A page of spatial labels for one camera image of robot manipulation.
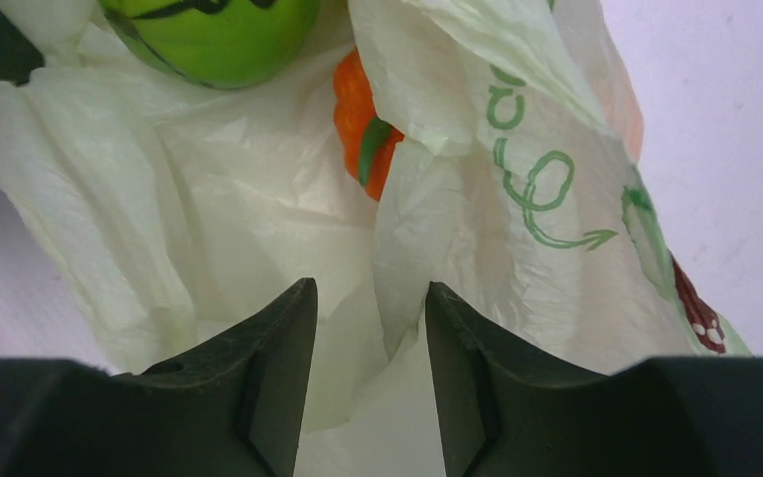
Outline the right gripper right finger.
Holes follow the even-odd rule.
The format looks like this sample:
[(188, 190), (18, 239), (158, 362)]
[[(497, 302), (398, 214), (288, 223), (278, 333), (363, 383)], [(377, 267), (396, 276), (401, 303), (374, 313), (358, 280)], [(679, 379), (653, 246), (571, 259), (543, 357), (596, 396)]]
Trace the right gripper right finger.
[(763, 358), (652, 358), (601, 375), (425, 300), (450, 476), (763, 476)]

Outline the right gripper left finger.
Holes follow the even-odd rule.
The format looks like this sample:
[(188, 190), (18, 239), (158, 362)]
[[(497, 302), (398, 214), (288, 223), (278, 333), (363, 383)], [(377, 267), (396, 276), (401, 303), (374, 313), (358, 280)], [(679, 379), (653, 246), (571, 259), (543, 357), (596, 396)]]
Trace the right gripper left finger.
[(290, 476), (317, 324), (302, 278), (139, 375), (0, 359), (0, 476)]

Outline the green plastic grocery bag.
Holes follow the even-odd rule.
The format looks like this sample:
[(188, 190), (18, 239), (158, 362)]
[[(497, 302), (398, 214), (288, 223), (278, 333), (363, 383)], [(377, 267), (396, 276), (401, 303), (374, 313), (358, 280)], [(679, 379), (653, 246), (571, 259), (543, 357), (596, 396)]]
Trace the green plastic grocery bag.
[[(0, 80), (0, 188), (114, 367), (143, 371), (316, 279), (301, 476), (444, 474), (432, 281), (599, 373), (749, 355), (681, 303), (597, 1), (325, 1), (290, 66), (241, 90), (145, 66), (93, 1), (0, 11), (46, 60)], [(353, 49), (403, 134), (379, 201), (334, 124)]]

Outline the orange mini pumpkin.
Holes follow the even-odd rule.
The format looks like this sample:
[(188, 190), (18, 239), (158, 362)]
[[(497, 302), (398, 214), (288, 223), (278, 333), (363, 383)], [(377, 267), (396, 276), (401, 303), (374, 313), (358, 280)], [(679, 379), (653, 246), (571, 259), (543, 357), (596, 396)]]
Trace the orange mini pumpkin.
[(382, 197), (393, 153), (403, 134), (381, 119), (359, 52), (351, 50), (333, 75), (334, 124), (344, 148), (344, 166), (365, 193)]

